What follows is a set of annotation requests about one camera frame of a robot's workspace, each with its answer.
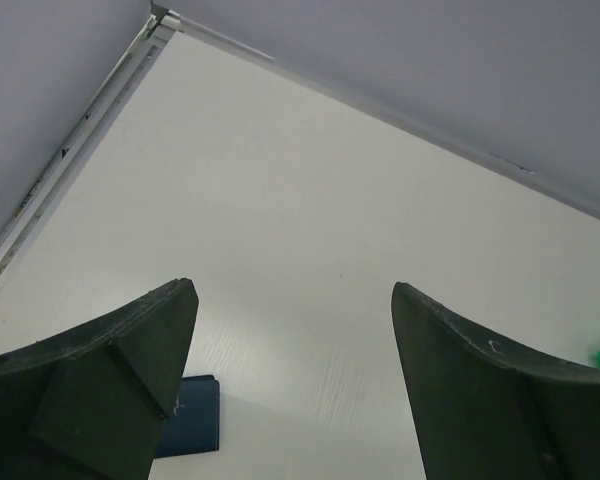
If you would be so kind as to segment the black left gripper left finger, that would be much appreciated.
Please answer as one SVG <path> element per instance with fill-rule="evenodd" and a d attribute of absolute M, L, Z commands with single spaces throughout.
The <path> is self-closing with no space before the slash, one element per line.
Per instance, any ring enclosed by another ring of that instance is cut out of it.
<path fill-rule="evenodd" d="M 0 354 L 0 479 L 147 478 L 198 305 L 176 279 Z"/>

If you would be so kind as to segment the blue leather card holder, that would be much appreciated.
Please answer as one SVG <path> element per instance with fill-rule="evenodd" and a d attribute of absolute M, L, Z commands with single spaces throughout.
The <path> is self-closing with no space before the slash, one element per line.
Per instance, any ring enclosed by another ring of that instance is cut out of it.
<path fill-rule="evenodd" d="M 220 447 L 220 383 L 213 375 L 183 378 L 154 458 L 202 454 Z"/>

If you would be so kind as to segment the aluminium table edge rail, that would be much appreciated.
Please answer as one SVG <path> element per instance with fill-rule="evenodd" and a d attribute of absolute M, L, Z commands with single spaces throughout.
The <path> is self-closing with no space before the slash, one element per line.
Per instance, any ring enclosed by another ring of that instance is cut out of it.
<path fill-rule="evenodd" d="M 150 17 L 145 26 L 108 74 L 85 113 L 12 214 L 0 234 L 0 279 L 173 36 L 174 30 L 164 25 L 168 15 L 167 8 L 151 4 Z"/>

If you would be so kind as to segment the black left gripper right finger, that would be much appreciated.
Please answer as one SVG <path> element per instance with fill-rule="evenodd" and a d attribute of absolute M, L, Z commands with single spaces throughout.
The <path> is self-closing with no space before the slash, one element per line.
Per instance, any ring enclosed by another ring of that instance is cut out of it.
<path fill-rule="evenodd" d="M 429 479 L 600 479 L 600 369 L 398 283 L 391 312 Z"/>

